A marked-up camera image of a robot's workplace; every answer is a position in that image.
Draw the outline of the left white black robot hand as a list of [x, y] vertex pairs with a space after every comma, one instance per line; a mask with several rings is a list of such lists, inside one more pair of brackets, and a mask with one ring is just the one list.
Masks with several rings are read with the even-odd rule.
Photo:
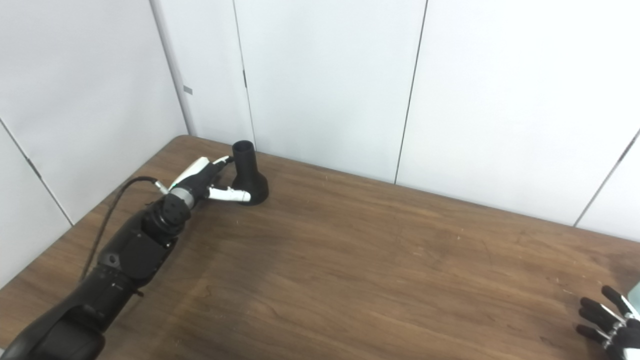
[[224, 156], [215, 161], [200, 157], [192, 162], [167, 189], [167, 193], [182, 199], [188, 208], [194, 208], [201, 200], [248, 203], [251, 194], [232, 187], [218, 188], [214, 182], [217, 175], [234, 162], [234, 158]]

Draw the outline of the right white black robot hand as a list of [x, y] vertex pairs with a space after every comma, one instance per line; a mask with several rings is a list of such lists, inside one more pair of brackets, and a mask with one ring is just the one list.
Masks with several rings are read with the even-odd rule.
[[577, 325], [574, 329], [582, 337], [603, 349], [609, 360], [638, 360], [640, 358], [640, 317], [627, 297], [604, 285], [601, 293], [617, 309], [614, 312], [603, 303], [588, 297], [579, 300], [578, 314], [595, 325]]

